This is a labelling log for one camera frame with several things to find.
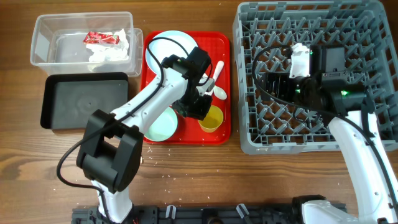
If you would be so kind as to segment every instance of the tray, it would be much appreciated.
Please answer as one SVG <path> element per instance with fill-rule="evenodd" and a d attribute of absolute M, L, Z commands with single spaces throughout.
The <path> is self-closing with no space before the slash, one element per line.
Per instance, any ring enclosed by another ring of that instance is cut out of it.
<path fill-rule="evenodd" d="M 155 31 L 150 33 L 144 41 L 146 47 L 148 41 L 152 40 L 157 34 L 163 31 Z M 185 32 L 195 39 L 198 46 L 206 50 L 215 68 L 218 61 L 224 61 L 224 68 L 220 73 L 220 76 L 216 82 L 217 86 L 224 89 L 227 94 L 226 100 L 219 100 L 213 94 L 212 105 L 218 106 L 224 113 L 223 124 L 213 133 L 204 132 L 197 120 L 192 118 L 183 118 L 177 115 L 178 127 L 174 135 L 166 141 L 153 142 L 148 139 L 144 139 L 145 142 L 152 144 L 191 144 L 191 145 L 217 145 L 223 144 L 227 141 L 231 135 L 231 75 L 229 72 L 230 68 L 230 56 L 229 56 L 229 40 L 225 35 L 219 32 L 197 32 L 188 31 Z M 142 60 L 142 73 L 141 73 L 141 90 L 148 85 L 155 77 L 155 74 L 147 66 L 146 61 Z"/>
<path fill-rule="evenodd" d="M 85 128 L 100 109 L 110 113 L 127 103 L 125 73 L 51 75 L 45 81 L 40 125 L 45 129 Z"/>
<path fill-rule="evenodd" d="M 246 154 L 295 154 L 339 147 L 316 113 L 262 99 L 251 78 L 252 60 L 271 45 L 341 44 L 349 82 L 370 89 L 387 151 L 398 148 L 398 60 L 383 5 L 376 0 L 243 2 L 233 24 L 239 82 L 239 134 Z M 288 72 L 279 49 L 262 55 L 264 72 Z"/>

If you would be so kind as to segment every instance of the gray dish rack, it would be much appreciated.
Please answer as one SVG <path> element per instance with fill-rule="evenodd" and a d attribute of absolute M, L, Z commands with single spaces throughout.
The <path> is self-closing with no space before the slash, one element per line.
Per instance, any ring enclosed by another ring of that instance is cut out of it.
<path fill-rule="evenodd" d="M 243 2 L 233 23 L 239 80 L 239 133 L 246 154 L 335 151 L 339 147 L 313 111 L 263 101 L 251 78 L 252 60 L 280 44 L 342 44 L 349 82 L 369 87 L 387 151 L 398 148 L 398 59 L 384 6 L 377 0 Z M 256 71 L 289 72 L 279 49 L 260 57 Z"/>

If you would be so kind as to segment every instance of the white spoon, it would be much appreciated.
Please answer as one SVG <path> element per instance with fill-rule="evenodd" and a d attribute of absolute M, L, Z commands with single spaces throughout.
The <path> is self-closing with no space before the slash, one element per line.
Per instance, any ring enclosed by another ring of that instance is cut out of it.
<path fill-rule="evenodd" d="M 217 63 L 216 69 L 214 70 L 214 74 L 213 74 L 214 83 L 216 83 L 217 78 L 220 75 L 223 67 L 224 67 L 224 62 L 223 61 L 219 61 Z M 214 88 L 210 92 L 205 93 L 205 94 L 211 96 L 213 94 L 213 92 L 214 92 L 214 95 L 217 98 L 219 98 L 220 100 L 225 100 L 227 98 L 226 92 L 222 88 L 220 88 L 220 87 L 218 87 L 216 85 L 214 85 Z"/>

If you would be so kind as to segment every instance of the wooden table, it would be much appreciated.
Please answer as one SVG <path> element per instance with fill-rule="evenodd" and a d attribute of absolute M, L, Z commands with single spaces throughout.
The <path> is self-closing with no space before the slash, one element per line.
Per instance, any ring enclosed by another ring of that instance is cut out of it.
<path fill-rule="evenodd" d="M 29 62 L 32 32 L 39 15 L 129 11 L 134 16 L 134 26 L 141 28 L 144 35 L 155 30 L 215 30 L 232 41 L 232 23 L 239 4 L 239 1 L 73 1 L 47 4 L 49 0 L 36 0 L 36 4 L 31 4 L 28 0 L 6 0 L 0 5 L 0 223 L 70 223 L 73 208 L 98 203 L 93 190 L 68 187 L 55 175 L 59 158 L 81 139 L 83 131 L 53 132 L 40 127 L 47 75 Z M 393 9 L 398 4 L 383 2 L 391 31 L 396 34 L 398 14 Z M 231 68 L 233 133 L 229 141 L 208 147 L 145 144 L 142 150 L 145 162 L 130 185 L 132 201 L 136 205 L 160 207 L 171 203 L 254 205 L 321 194 L 331 201 L 346 203 L 348 211 L 357 214 L 353 186 L 340 152 L 291 156 L 247 156 L 242 152 L 234 63 Z M 138 92 L 139 80 L 130 79 L 131 96 Z M 398 172 L 398 151 L 388 156 Z M 89 184 L 76 167 L 75 158 L 73 153 L 64 163 L 64 176 Z"/>

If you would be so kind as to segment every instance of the clear plastic container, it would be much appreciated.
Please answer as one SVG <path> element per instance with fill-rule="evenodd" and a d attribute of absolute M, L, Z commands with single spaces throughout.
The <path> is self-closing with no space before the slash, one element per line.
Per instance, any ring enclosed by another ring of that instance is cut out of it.
<path fill-rule="evenodd" d="M 116 32 L 124 29 L 129 41 L 127 60 L 89 62 L 93 55 L 83 40 L 89 31 Z M 36 20 L 30 62 L 48 75 L 124 72 L 141 74 L 142 31 L 135 29 L 130 12 L 89 12 L 41 15 Z"/>

